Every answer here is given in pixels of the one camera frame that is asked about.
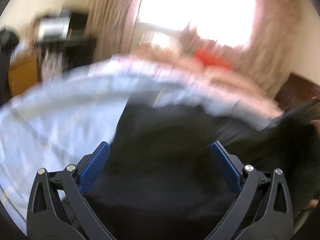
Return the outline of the black padded jacket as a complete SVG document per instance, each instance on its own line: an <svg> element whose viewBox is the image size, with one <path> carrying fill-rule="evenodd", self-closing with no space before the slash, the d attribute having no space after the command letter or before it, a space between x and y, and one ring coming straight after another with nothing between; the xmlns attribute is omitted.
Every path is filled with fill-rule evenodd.
<svg viewBox="0 0 320 240"><path fill-rule="evenodd" d="M210 157L215 141L259 171L282 169L295 212L319 190L319 135L303 110L257 131L201 107L131 103L86 199L116 239L205 239L235 199Z"/></svg>

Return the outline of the light blue plaid bedsheet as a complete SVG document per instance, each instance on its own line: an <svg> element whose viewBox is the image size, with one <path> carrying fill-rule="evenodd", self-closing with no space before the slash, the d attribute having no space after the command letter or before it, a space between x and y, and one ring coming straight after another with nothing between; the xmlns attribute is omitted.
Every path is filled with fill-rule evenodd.
<svg viewBox="0 0 320 240"><path fill-rule="evenodd" d="M1 203L23 233L38 169L61 170L111 141L129 97L138 93L153 107L200 105L210 115L235 117L257 130L278 117L190 72L131 56L116 55L35 85L1 108Z"/></svg>

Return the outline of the pink long pillow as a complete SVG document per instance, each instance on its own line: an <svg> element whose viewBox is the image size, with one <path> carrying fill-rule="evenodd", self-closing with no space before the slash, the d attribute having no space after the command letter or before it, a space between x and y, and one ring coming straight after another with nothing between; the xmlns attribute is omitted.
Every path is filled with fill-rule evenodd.
<svg viewBox="0 0 320 240"><path fill-rule="evenodd" d="M263 90L250 78L221 65L205 66L199 59L180 55L170 49L153 49L149 44L131 52L131 55L161 66L169 66L180 72L190 72L206 81L211 87L230 96L239 95L245 98L245 104L252 105L259 112L270 116L280 116L282 111L274 100L268 99Z"/></svg>

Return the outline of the dark wooden headboard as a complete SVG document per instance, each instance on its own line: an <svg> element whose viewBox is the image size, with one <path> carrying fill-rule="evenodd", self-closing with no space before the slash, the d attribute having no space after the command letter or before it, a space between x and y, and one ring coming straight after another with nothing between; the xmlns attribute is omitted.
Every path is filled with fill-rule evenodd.
<svg viewBox="0 0 320 240"><path fill-rule="evenodd" d="M284 111L315 98L319 99L319 85L295 73L289 75L276 95L276 101Z"/></svg>

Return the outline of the brown wooden cabinet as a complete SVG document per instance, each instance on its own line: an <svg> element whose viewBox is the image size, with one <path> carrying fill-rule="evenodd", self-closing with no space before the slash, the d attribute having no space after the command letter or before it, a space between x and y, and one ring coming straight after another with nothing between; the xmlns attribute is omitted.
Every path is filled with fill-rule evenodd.
<svg viewBox="0 0 320 240"><path fill-rule="evenodd" d="M10 64L8 85L11 97L23 94L40 81L37 53L22 54Z"/></svg>

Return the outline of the black desk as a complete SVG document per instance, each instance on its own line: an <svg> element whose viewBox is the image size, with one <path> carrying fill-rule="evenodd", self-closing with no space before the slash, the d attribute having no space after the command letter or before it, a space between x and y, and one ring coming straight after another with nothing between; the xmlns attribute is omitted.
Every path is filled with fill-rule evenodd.
<svg viewBox="0 0 320 240"><path fill-rule="evenodd" d="M49 53L62 53L65 70L86 66L93 63L93 54L97 40L94 37L74 37L66 40L38 41L34 47L40 49L44 58Z"/></svg>

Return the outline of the orange carrot plush pillow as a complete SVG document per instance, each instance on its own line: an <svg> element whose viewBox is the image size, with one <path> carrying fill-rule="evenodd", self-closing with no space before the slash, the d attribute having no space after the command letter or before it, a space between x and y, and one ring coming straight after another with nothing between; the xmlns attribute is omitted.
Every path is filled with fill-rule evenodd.
<svg viewBox="0 0 320 240"><path fill-rule="evenodd" d="M198 59L207 68L222 68L233 71L233 66L222 57L211 53L205 49L196 49L193 52L193 58Z"/></svg>

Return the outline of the white printer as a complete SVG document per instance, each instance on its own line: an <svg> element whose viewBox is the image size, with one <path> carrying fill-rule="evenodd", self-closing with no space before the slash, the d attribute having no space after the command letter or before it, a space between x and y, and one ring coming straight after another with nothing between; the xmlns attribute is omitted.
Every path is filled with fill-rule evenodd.
<svg viewBox="0 0 320 240"><path fill-rule="evenodd" d="M49 11L36 15L32 31L36 42L66 39L71 17Z"/></svg>

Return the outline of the pink floral lace curtain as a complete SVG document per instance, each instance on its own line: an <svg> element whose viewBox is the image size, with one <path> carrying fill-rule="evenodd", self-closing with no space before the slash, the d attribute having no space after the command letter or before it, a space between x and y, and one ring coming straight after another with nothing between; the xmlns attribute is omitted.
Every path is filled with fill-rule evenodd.
<svg viewBox="0 0 320 240"><path fill-rule="evenodd" d="M95 61L127 53L136 30L175 38L173 54L212 56L271 98L287 81L300 0L89 0Z"/></svg>

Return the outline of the floral white pillow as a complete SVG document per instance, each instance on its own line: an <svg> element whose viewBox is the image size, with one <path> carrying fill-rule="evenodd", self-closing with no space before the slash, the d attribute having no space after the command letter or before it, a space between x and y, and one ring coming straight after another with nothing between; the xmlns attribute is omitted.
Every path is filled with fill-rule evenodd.
<svg viewBox="0 0 320 240"><path fill-rule="evenodd" d="M169 50L177 55L181 55L183 51L183 46L177 38L158 31L148 31L144 33L139 45L145 44L148 44L152 49Z"/></svg>

